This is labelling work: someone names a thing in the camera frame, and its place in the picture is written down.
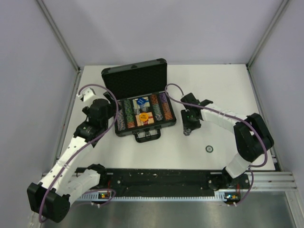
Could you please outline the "orange big blind button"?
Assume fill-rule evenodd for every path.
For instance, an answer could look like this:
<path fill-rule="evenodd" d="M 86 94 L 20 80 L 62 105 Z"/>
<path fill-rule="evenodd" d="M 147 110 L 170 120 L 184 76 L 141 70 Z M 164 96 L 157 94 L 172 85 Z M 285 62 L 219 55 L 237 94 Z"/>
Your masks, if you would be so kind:
<path fill-rule="evenodd" d="M 142 121 L 142 122 L 148 121 L 148 119 L 149 119 L 148 113 L 140 113 L 140 114 L 139 114 L 139 119 L 140 119 L 140 121 Z"/>

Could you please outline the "blue small blind button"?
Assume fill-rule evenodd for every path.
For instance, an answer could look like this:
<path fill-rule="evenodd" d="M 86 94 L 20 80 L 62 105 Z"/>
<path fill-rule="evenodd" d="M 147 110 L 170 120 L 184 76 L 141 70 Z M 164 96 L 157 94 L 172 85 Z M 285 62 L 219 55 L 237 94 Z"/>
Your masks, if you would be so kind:
<path fill-rule="evenodd" d="M 136 102 L 139 106 L 142 106 L 146 103 L 146 100 L 143 97 L 140 97 L 136 100 Z"/>

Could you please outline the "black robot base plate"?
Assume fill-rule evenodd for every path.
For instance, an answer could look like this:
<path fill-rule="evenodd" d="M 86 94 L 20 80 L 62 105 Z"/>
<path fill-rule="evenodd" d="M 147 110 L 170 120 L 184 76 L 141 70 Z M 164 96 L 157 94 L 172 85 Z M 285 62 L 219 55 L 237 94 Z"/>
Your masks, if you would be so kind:
<path fill-rule="evenodd" d="M 113 189 L 118 196 L 213 196 L 217 190 L 247 190 L 249 178 L 230 178 L 222 171 L 172 169 L 104 169 L 95 189 Z"/>

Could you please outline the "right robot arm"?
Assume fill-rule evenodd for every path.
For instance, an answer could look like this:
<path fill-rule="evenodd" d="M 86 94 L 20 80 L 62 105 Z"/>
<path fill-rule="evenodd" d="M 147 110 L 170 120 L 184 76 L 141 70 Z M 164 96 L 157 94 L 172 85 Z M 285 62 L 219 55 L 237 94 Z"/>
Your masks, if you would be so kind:
<path fill-rule="evenodd" d="M 222 183 L 233 188 L 239 182 L 239 176 L 262 154 L 273 147 L 274 140 L 261 115 L 239 115 L 229 109 L 222 109 L 210 100 L 199 101 L 193 93 L 180 100 L 185 109 L 181 110 L 183 133 L 189 136 L 201 127 L 201 121 L 213 123 L 233 133 L 237 154 L 223 169 Z"/>

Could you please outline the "red playing card deck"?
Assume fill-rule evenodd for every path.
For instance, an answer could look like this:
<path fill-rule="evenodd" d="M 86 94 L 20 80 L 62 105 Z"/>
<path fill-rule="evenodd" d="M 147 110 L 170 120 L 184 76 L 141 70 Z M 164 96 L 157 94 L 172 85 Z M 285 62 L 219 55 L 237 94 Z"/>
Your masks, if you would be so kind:
<path fill-rule="evenodd" d="M 135 116 L 137 126 L 144 126 L 154 124 L 154 118 L 152 112 L 140 113 Z"/>

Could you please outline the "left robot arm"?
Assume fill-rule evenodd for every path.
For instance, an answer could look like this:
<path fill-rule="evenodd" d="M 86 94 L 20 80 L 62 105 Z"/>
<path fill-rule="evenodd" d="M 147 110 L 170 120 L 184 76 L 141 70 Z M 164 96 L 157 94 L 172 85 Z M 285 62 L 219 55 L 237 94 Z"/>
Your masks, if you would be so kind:
<path fill-rule="evenodd" d="M 108 121 L 114 116 L 111 104 L 98 98 L 93 89 L 84 90 L 79 97 L 85 103 L 82 111 L 86 119 L 76 128 L 67 149 L 48 174 L 27 188 L 30 208 L 41 221 L 61 222 L 79 197 L 92 187 L 105 187 L 108 182 L 100 164 L 88 166 L 80 177 L 71 179 L 80 162 L 109 130 Z"/>

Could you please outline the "black poker set case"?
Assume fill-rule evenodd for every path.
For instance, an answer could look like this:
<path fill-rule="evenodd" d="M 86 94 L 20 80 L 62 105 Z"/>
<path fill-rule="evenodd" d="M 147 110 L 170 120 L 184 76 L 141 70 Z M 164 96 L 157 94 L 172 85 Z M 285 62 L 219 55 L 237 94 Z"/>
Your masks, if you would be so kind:
<path fill-rule="evenodd" d="M 170 99 L 167 97 L 173 119 L 165 120 L 162 103 L 159 98 L 159 93 L 165 93 L 165 87 L 167 85 L 167 61 L 164 58 L 108 67 L 102 70 L 101 76 L 105 87 L 109 89 L 109 93 L 115 100 L 115 106 L 119 107 L 118 102 L 122 103 L 126 129 L 118 131 L 116 121 L 114 127 L 117 136 L 133 135 L 138 143 L 148 142 L 159 139 L 162 128 L 176 124 L 177 120 Z M 157 121 L 155 118 L 153 105 L 151 104 L 152 94 L 157 95 L 158 104 L 163 116 L 163 120 L 161 121 Z M 150 107 L 135 109 L 133 107 L 133 99 L 146 96 L 149 98 Z M 135 127 L 131 129 L 127 127 L 124 100 L 130 100 L 132 106 Z M 135 116 L 147 112 L 152 112 L 154 124 L 137 126 Z"/>

